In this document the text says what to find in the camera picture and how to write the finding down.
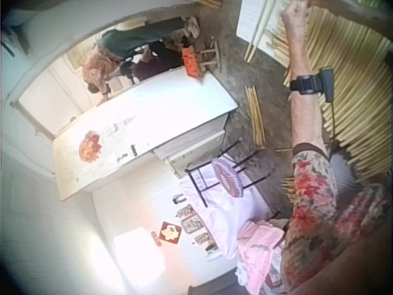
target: black wristwatch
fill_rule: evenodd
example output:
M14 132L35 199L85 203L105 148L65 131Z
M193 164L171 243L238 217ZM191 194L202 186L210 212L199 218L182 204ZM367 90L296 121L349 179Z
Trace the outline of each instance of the black wristwatch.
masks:
M334 99L334 72L331 67L321 68L317 75L298 76L289 83L290 91L301 95L323 93L327 103Z
M315 94L323 91L319 74L316 76L298 76L296 80L290 82L289 88L290 91L299 91L301 95Z

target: red decoration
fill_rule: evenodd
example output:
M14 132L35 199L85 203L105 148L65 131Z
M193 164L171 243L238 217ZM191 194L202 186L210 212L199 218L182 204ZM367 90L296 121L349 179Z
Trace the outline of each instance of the red decoration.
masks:
M197 55L195 54L194 47L192 45L187 48L182 48L182 58L187 74L190 77L199 78L201 76L201 71L199 69Z
M180 239L182 228L168 222L163 222L160 230L160 240L177 244Z

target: watch strap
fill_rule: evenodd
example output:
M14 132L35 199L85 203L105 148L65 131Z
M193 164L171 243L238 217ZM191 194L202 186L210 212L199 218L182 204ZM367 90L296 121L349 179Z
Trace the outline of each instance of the watch strap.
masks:
M316 76L298 76L289 84L290 91L299 91L301 95L315 94L323 91L322 82L319 74Z

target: floral sleeve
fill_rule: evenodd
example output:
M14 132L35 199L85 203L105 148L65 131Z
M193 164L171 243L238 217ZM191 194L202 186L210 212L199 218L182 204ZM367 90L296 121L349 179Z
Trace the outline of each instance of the floral sleeve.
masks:
M337 184L327 159L318 152L303 151L292 164L296 201L281 263L282 280L289 291L375 230L391 206L383 186L372 184L353 196L345 211L338 211Z
M315 151L297 154L294 167L296 201L282 254L289 290L311 278L328 262L325 243L332 233L337 185L327 159Z

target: green pants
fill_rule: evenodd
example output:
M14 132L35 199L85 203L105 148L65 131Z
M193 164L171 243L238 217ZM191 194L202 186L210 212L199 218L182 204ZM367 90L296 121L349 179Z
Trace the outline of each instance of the green pants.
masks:
M117 29L107 31L99 43L118 57L127 58L138 47L163 39L182 28L184 28L183 20L181 17L176 17L128 31Z

